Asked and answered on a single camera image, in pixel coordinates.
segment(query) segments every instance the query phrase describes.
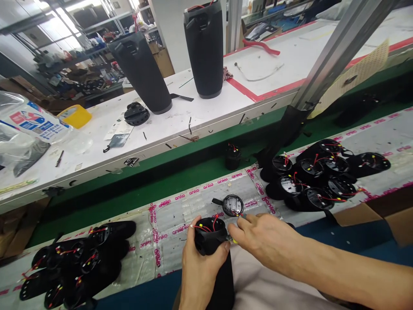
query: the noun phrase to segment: speaker housing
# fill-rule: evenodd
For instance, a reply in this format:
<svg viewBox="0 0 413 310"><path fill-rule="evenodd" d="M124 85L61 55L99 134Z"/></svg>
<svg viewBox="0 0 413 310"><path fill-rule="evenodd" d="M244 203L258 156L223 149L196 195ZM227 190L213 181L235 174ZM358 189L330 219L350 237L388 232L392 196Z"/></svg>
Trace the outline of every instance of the speaker housing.
<svg viewBox="0 0 413 310"><path fill-rule="evenodd" d="M108 44L109 50L139 97L154 114L172 108L172 99L145 36L134 32Z"/></svg>
<svg viewBox="0 0 413 310"><path fill-rule="evenodd" d="M199 97L217 97L222 90L224 42L219 0L184 12L184 30Z"/></svg>

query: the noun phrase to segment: black component pile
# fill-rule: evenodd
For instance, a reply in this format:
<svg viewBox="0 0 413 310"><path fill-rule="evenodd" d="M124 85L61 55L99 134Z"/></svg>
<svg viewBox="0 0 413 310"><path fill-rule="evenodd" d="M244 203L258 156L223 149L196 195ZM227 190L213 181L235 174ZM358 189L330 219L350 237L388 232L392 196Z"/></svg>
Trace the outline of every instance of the black component pile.
<svg viewBox="0 0 413 310"><path fill-rule="evenodd" d="M46 309L63 304L71 310L83 303L94 309L97 301L93 296L119 276L120 261L129 252L126 239L135 231L135 222L123 221L96 227L86 238L57 242L61 234L34 256L29 271L39 271L23 274L26 280L20 300L45 294Z"/></svg>
<svg viewBox="0 0 413 310"><path fill-rule="evenodd" d="M377 153L355 155L340 142L323 139L301 153L293 165L284 156L275 156L272 166L261 171L269 182L268 197L284 200L295 211L324 211L328 217L335 203L358 193L354 183L360 177L388 170L390 162Z"/></svg>

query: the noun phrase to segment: right hand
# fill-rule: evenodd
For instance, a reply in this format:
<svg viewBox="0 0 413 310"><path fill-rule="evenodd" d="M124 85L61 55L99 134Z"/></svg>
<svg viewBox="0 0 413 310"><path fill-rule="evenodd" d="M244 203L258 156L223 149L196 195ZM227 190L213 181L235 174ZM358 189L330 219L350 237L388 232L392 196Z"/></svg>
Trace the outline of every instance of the right hand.
<svg viewBox="0 0 413 310"><path fill-rule="evenodd" d="M294 278L305 259L306 238L287 223L270 214L248 214L238 218L238 227L229 224L231 237L265 267Z"/></svg>

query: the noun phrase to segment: black cylindrical speaker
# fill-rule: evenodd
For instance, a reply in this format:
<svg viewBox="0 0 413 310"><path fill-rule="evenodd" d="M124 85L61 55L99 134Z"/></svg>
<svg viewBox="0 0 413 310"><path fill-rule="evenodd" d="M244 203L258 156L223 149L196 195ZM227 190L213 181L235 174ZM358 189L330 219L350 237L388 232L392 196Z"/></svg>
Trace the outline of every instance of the black cylindrical speaker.
<svg viewBox="0 0 413 310"><path fill-rule="evenodd" d="M154 114L172 107L172 99L158 65L140 32L130 33L108 44L129 82Z"/></svg>
<svg viewBox="0 0 413 310"><path fill-rule="evenodd" d="M198 94L204 99L217 97L222 90L224 66L221 2L185 10L184 29Z"/></svg>
<svg viewBox="0 0 413 310"><path fill-rule="evenodd" d="M225 222L219 218L200 219L195 228L195 246L201 255L212 255L221 243L226 241L228 233ZM215 286L206 310L230 310L234 306L235 291L232 275L231 253L216 275Z"/></svg>

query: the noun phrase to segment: tape roll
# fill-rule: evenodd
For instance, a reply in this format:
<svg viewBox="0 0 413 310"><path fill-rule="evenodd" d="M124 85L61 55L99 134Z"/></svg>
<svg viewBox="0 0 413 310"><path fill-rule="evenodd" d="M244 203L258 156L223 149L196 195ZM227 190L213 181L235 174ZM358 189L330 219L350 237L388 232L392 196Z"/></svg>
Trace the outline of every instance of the tape roll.
<svg viewBox="0 0 413 310"><path fill-rule="evenodd" d="M79 129L86 125L88 121L90 121L92 114L90 114L81 105L74 105L60 112L57 117L61 121L72 125L74 128Z"/></svg>

